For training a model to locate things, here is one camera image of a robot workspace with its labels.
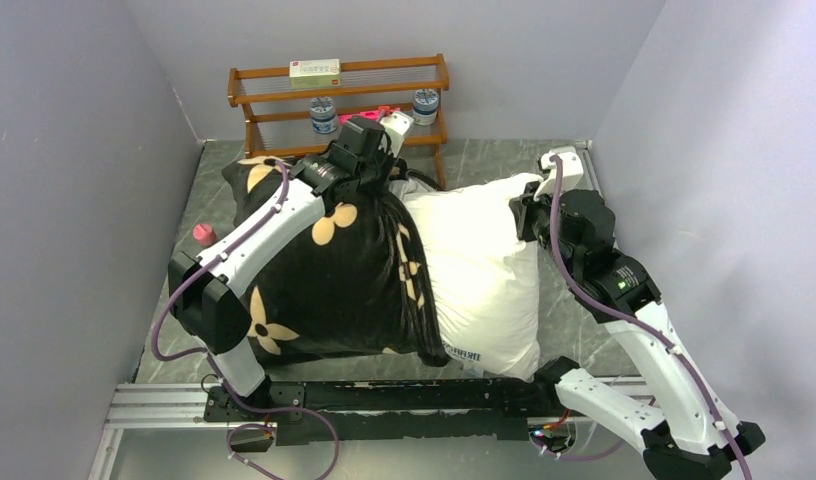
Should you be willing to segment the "white pillow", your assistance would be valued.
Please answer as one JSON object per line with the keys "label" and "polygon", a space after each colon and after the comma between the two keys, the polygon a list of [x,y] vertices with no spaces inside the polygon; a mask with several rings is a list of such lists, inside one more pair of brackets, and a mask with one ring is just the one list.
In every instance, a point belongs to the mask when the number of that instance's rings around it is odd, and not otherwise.
{"label": "white pillow", "polygon": [[518,238],[510,200],[538,175],[435,191],[419,179],[391,192],[417,228],[447,354],[484,372],[532,379],[539,367],[539,252]]}

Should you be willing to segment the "black floral pillowcase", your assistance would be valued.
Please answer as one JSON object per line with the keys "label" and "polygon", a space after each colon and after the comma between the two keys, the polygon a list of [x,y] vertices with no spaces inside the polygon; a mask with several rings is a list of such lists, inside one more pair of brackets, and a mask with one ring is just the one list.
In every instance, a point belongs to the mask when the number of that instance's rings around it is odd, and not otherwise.
{"label": "black floral pillowcase", "polygon": [[418,228],[395,193],[352,193],[294,237],[247,287],[259,363],[415,353],[446,365]]}

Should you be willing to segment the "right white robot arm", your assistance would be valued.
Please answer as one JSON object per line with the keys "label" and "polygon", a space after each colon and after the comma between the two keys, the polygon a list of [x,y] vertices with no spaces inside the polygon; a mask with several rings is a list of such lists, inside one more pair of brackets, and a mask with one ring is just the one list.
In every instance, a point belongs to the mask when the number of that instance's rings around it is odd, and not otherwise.
{"label": "right white robot arm", "polygon": [[511,200],[517,236],[552,255],[577,302],[618,342],[654,402],[635,400],[559,357],[538,370],[533,398],[545,414],[581,413],[640,454],[655,479],[722,479],[766,438],[741,421],[700,373],[643,264],[615,245],[615,215],[594,190],[527,184]]}

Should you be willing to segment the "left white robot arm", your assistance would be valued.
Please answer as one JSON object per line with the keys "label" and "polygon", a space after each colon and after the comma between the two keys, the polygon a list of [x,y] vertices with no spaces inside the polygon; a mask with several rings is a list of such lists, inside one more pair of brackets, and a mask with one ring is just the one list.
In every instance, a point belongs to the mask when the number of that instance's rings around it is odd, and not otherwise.
{"label": "left white robot arm", "polygon": [[277,191],[225,238],[196,257],[181,253],[168,265],[172,315],[198,342],[215,373],[232,392],[230,406],[245,420],[270,406],[270,380],[248,340],[251,316],[242,299],[261,269],[305,229],[350,194],[379,193],[413,127],[395,111],[379,120],[348,119],[325,150],[293,167],[274,161]]}

